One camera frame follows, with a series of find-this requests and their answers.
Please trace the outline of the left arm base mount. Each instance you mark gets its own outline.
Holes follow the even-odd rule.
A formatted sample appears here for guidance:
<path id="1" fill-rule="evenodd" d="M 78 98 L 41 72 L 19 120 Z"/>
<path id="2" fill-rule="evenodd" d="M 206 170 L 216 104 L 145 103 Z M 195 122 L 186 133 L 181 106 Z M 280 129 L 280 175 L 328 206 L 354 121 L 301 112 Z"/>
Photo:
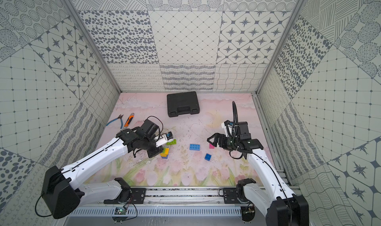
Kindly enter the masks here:
<path id="1" fill-rule="evenodd" d="M 146 188 L 131 188 L 128 195 L 128 201 L 135 205 L 142 205 L 144 204 L 145 195 Z"/>

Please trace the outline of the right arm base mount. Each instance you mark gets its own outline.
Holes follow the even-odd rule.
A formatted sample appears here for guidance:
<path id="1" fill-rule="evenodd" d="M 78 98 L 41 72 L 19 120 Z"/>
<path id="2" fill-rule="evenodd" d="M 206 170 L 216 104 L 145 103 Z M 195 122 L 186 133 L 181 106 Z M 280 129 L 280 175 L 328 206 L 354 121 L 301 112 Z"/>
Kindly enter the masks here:
<path id="1" fill-rule="evenodd" d="M 225 204 L 244 204 L 248 200 L 239 198 L 236 188 L 222 188 L 222 197 Z"/>

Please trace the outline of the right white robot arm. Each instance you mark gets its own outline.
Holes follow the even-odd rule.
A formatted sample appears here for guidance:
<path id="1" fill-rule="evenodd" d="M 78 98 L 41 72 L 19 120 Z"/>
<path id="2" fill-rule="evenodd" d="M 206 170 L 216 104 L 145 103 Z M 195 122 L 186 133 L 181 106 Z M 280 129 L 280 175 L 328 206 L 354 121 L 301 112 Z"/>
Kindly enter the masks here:
<path id="1" fill-rule="evenodd" d="M 261 189 L 251 178 L 239 180 L 236 190 L 240 201 L 253 203 L 268 226 L 308 226 L 307 200 L 302 195 L 296 195 L 281 178 L 260 141 L 251 137 L 247 122 L 225 121 L 221 126 L 225 132 L 215 133 L 207 138 L 207 142 L 229 152 L 242 153 L 264 186 Z"/>

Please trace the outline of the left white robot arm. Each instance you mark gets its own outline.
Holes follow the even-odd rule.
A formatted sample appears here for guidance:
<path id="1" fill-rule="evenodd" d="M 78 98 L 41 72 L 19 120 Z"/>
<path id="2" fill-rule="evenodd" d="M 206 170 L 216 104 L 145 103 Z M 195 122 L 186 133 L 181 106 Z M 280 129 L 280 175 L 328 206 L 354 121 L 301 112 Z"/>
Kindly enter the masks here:
<path id="1" fill-rule="evenodd" d="M 149 158 L 155 157 L 162 153 L 163 145 L 173 139 L 172 132 L 162 133 L 149 119 L 140 127 L 123 128 L 115 138 L 84 158 L 62 168 L 53 166 L 48 169 L 40 197 L 54 219 L 68 216 L 77 207 L 100 201 L 128 206 L 133 201 L 133 193 L 123 178 L 96 184 L 85 184 L 86 180 L 128 153 L 146 151 Z"/>

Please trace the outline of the yellow lego brick 2x4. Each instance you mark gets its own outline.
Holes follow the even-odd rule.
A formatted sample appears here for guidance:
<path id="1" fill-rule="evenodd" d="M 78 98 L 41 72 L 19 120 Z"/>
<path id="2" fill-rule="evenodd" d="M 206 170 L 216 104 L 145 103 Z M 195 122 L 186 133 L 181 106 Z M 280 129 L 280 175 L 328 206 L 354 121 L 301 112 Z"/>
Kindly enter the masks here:
<path id="1" fill-rule="evenodd" d="M 169 155 L 169 148 L 164 148 L 160 156 L 168 156 Z"/>

